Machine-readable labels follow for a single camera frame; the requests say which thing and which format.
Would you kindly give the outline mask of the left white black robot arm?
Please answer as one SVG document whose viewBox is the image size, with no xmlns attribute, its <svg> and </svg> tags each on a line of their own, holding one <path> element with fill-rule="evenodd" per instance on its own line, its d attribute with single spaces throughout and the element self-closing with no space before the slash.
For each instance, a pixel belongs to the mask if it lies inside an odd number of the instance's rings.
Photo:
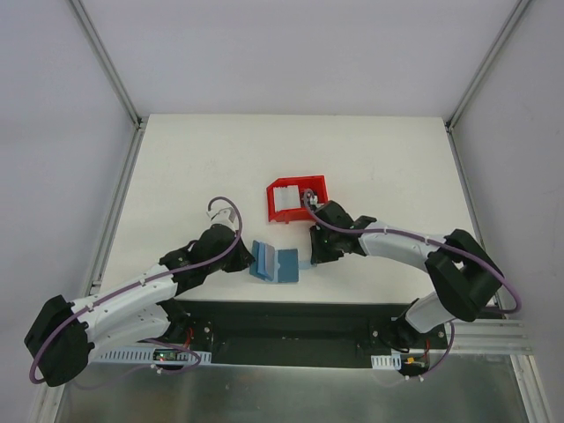
<svg viewBox="0 0 564 423">
<path fill-rule="evenodd" d="M 247 269 L 254 258 L 241 235 L 241 228 L 215 223 L 198 240 L 106 293 L 47 300 L 24 338 L 33 357 L 30 382 L 63 385 L 118 345 L 153 338 L 180 341 L 187 324 L 175 311 L 174 298 L 201 286 L 216 271 Z"/>
</svg>

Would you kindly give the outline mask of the blue leather card holder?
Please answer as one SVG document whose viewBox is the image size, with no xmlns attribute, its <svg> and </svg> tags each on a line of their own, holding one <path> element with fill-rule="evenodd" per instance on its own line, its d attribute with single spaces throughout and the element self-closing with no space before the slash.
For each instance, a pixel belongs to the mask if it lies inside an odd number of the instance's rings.
<svg viewBox="0 0 564 423">
<path fill-rule="evenodd" d="M 299 259 L 298 249 L 276 249 L 272 245 L 254 240 L 251 254 L 255 261 L 249 267 L 249 274 L 272 284 L 295 284 L 302 271 L 314 268 L 308 260 Z"/>
</svg>

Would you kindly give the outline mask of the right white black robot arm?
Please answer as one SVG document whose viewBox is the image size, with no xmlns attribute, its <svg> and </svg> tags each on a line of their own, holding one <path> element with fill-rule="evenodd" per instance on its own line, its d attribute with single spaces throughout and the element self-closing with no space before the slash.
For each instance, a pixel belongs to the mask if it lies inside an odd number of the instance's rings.
<svg viewBox="0 0 564 423">
<path fill-rule="evenodd" d="M 433 291 L 417 299 L 396 320 L 397 339 L 417 347 L 428 332 L 452 320 L 473 322 L 502 287 L 501 271 L 468 232 L 424 235 L 361 216 L 353 220 L 340 204 L 307 206 L 312 228 L 312 262 L 337 261 L 345 254 L 406 264 L 430 277 Z"/>
</svg>

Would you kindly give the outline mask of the red plastic bin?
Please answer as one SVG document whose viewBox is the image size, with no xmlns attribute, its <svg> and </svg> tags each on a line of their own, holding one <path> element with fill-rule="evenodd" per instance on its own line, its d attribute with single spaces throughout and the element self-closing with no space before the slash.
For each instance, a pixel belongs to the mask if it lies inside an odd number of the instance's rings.
<svg viewBox="0 0 564 423">
<path fill-rule="evenodd" d="M 267 217 L 269 222 L 289 224 L 311 220 L 303 202 L 304 192 L 313 191 L 314 204 L 329 200 L 323 175 L 281 177 L 266 188 Z"/>
</svg>

